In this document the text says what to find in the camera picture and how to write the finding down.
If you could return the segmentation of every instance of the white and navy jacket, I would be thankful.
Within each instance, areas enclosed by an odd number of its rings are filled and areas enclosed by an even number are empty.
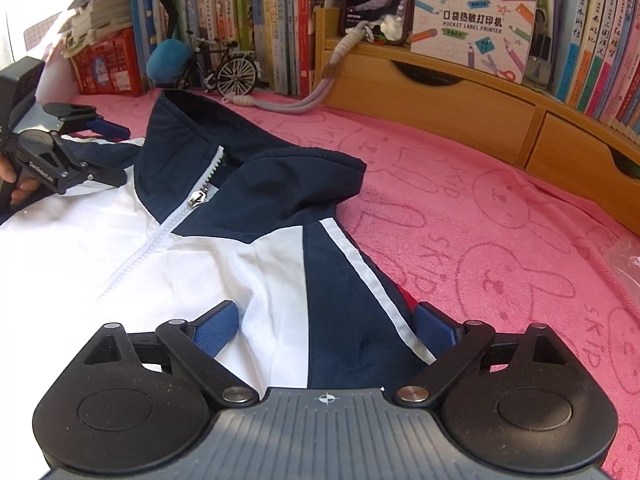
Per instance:
[[[152,332],[232,300],[239,331],[216,358],[260,394],[395,388],[434,360],[401,291],[335,218],[360,190],[362,161],[289,144],[180,91],[158,98],[144,143],[69,145],[129,178],[40,190],[0,218],[2,373],[13,385],[2,387],[2,424],[12,460],[34,464],[20,478],[46,470],[31,434],[37,402],[105,322]]]

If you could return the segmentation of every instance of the drawer handle cutout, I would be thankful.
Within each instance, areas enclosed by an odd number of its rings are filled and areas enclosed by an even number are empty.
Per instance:
[[[410,63],[402,63],[399,61],[393,61],[392,63],[402,73],[402,75],[421,85],[452,86],[462,81],[459,77],[444,72],[438,72],[431,68],[415,66]]]
[[[608,146],[608,148],[618,171],[629,178],[640,180],[640,166],[628,158],[628,156],[623,155],[618,150],[614,150],[611,146]]]

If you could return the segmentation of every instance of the wooden drawer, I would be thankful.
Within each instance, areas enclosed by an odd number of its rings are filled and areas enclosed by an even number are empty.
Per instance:
[[[322,53],[323,66],[331,54]],[[534,106],[478,83],[415,68],[420,70],[434,76],[416,82],[389,60],[349,54],[324,103],[414,126],[516,163]]]
[[[547,114],[527,171],[593,200],[640,234],[640,180],[621,173],[609,147],[585,131]]]

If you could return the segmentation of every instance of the miniature bicycle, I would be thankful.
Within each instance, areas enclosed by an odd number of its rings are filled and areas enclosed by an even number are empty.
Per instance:
[[[260,64],[254,59],[254,52],[248,50],[233,51],[238,46],[237,41],[225,41],[224,48],[215,48],[220,44],[217,38],[213,41],[198,38],[193,32],[187,33],[196,41],[193,54],[185,64],[182,74],[176,82],[179,89],[186,88],[191,81],[193,70],[198,70],[207,92],[218,90],[222,97],[228,95],[250,94],[260,78]],[[198,54],[222,54],[220,62],[207,73],[198,60]]]

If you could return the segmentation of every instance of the white zipper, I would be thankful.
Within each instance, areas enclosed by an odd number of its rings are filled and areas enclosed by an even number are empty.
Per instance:
[[[109,294],[118,284],[133,270],[135,269],[147,256],[156,250],[156,247],[162,242],[162,240],[178,227],[196,208],[205,202],[208,202],[218,190],[214,186],[211,186],[207,181],[216,172],[224,149],[222,146],[218,147],[218,152],[214,156],[211,164],[198,179],[195,186],[191,188],[189,197],[177,207],[164,222],[162,222],[153,234],[146,240],[145,244],[140,247],[134,254],[132,254],[126,262],[124,262],[104,283],[94,295],[92,303],[101,301]]]

